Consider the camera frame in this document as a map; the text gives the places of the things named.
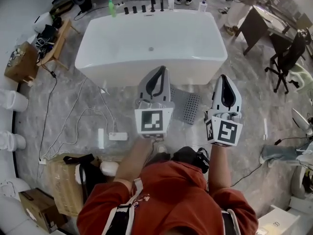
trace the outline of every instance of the red shirt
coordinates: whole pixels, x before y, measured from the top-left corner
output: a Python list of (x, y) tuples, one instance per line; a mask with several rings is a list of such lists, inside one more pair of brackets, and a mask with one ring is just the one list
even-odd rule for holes
[[(221, 208), (232, 209), (242, 235), (258, 228), (254, 210), (237, 190), (225, 188), (210, 196), (201, 170), (174, 161), (144, 168), (143, 191), (134, 200), (132, 234), (164, 234), (174, 227), (189, 227), (200, 235), (224, 234)], [(110, 211), (125, 204), (130, 194), (120, 182), (96, 185), (77, 219), (81, 235), (100, 235)]]

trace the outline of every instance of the white pants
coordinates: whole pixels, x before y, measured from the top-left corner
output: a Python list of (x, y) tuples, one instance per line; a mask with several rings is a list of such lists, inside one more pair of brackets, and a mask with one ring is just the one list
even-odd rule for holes
[(225, 26), (233, 27), (238, 26), (240, 19), (244, 18), (250, 10), (250, 5), (246, 5), (243, 2), (239, 2), (238, 0), (234, 0), (230, 9), (227, 12), (227, 19)]

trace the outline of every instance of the white bottle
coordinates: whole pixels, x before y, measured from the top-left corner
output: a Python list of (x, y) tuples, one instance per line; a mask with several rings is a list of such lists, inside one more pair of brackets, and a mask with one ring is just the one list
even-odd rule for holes
[(174, 0), (168, 0), (168, 9), (174, 10)]
[(207, 8), (206, 0), (202, 0), (202, 2), (199, 3), (198, 11), (206, 12), (206, 8)]

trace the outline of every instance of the white bathtub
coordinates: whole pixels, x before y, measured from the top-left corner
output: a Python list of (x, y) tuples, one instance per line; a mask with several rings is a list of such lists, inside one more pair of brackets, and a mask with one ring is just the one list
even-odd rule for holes
[(139, 11), (91, 20), (75, 66), (97, 86), (136, 86), (165, 65), (172, 84), (206, 84), (227, 59), (211, 13)]

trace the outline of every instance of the perforated panel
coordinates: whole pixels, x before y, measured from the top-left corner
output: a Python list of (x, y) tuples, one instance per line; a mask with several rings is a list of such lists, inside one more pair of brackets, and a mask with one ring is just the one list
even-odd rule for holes
[(193, 124), (198, 111), (200, 96), (179, 90), (171, 85), (171, 101), (175, 103), (173, 118)]

